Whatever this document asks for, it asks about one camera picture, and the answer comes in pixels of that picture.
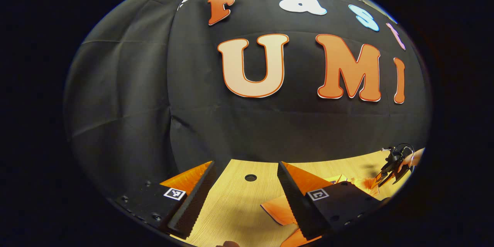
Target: hand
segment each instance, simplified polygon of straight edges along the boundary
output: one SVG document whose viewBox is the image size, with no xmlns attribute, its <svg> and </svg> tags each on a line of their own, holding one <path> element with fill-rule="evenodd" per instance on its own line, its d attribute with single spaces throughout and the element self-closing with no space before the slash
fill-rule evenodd
<svg viewBox="0 0 494 247">
<path fill-rule="evenodd" d="M 407 165 L 408 168 L 410 168 L 411 166 L 416 166 L 418 164 L 418 161 L 420 161 L 420 158 L 422 157 L 422 153 L 424 152 L 424 150 L 425 148 L 420 149 L 416 151 L 414 154 L 410 154 L 409 156 L 405 157 L 402 163 L 400 164 L 400 167 L 398 167 L 398 172 L 401 171 L 403 165 Z"/>
</svg>

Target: table surface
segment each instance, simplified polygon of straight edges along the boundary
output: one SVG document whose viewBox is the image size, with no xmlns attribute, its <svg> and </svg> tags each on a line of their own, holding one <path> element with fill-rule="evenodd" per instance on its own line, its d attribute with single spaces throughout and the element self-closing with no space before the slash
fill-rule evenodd
<svg viewBox="0 0 494 247">
<path fill-rule="evenodd" d="M 379 151 L 347 159 L 291 164 L 322 178 L 340 174 L 348 179 L 369 178 L 381 171 L 388 155 L 389 152 Z M 249 174 L 257 179 L 248 182 L 245 176 Z M 408 172 L 394 185 L 393 181 L 386 183 L 376 198 L 392 196 L 409 176 Z M 232 159 L 211 188 L 191 235 L 182 241 L 198 247 L 216 247 L 226 240 L 240 247 L 279 247 L 298 227 L 277 224 L 261 204 L 283 194 L 277 163 Z"/>
</svg>

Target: orange letter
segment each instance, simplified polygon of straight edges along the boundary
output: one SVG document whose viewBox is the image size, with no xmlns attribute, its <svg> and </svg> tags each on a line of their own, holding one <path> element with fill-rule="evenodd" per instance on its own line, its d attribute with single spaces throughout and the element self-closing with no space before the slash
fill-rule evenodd
<svg viewBox="0 0 494 247">
<path fill-rule="evenodd" d="M 235 0 L 208 0 L 211 3 L 211 18 L 209 25 L 219 22 L 230 14 L 230 10 L 225 10 L 225 4 L 231 6 Z"/>
<path fill-rule="evenodd" d="M 404 64 L 403 61 L 398 58 L 393 59 L 393 61 L 395 62 L 396 71 L 398 74 L 395 102 L 401 104 L 404 103 Z"/>
<path fill-rule="evenodd" d="M 242 97 L 263 98 L 274 94 L 283 84 L 283 45 L 289 41 L 287 35 L 269 34 L 257 38 L 264 46 L 266 55 L 266 77 L 261 81 L 250 81 L 244 73 L 244 49 L 249 46 L 246 39 L 232 39 L 220 43 L 218 51 L 223 55 L 223 78 L 230 91 Z"/>
<path fill-rule="evenodd" d="M 357 90 L 365 77 L 364 88 L 360 91 L 360 98 L 365 101 L 379 101 L 379 50 L 369 44 L 362 45 L 360 56 L 355 61 L 346 43 L 338 36 L 321 34 L 316 41 L 323 45 L 326 55 L 326 77 L 324 85 L 319 87 L 318 95 L 322 98 L 338 99 L 343 95 L 339 86 L 339 75 L 343 76 L 346 92 L 350 98 L 357 94 Z"/>
</svg>

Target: wooden table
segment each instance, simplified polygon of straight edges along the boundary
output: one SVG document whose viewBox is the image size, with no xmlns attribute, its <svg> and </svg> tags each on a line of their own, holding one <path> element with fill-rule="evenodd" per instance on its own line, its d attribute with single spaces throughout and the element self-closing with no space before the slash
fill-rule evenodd
<svg viewBox="0 0 494 247">
<path fill-rule="evenodd" d="M 379 151 L 347 159 L 291 164 L 322 178 L 340 174 L 349 179 L 367 178 L 381 171 L 388 154 Z M 257 180 L 248 182 L 248 174 L 256 175 Z M 407 173 L 395 185 L 388 182 L 376 198 L 392 196 L 409 176 Z M 277 163 L 232 159 L 210 190 L 190 237 L 182 241 L 198 247 L 216 247 L 226 240 L 240 247 L 279 247 L 298 227 L 277 224 L 261 204 L 283 194 Z"/>
</svg>

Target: orange cloth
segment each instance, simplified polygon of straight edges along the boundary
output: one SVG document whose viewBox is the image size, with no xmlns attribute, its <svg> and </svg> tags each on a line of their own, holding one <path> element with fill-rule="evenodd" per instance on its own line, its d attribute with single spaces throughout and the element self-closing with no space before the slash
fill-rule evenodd
<svg viewBox="0 0 494 247">
<path fill-rule="evenodd" d="M 376 196 L 379 194 L 379 187 L 374 187 L 371 189 L 372 184 L 374 182 L 374 178 L 351 178 L 348 179 L 344 175 L 337 175 L 334 177 L 324 178 L 326 181 L 331 182 L 332 184 L 349 181 L 353 185 L 355 185 L 358 189 L 364 191 L 365 193 Z M 266 212 L 280 225 L 285 226 L 287 224 L 297 224 L 293 213 L 291 212 L 290 205 L 288 204 L 288 200 L 286 196 L 279 196 L 278 198 L 274 198 L 266 203 L 261 204 L 261 207 L 266 210 Z M 302 231 L 297 229 L 289 238 L 283 241 L 281 247 L 298 247 L 304 245 L 306 243 L 312 242 L 314 240 L 318 240 L 321 237 L 314 238 L 312 240 L 306 240 L 302 235 Z"/>
</svg>

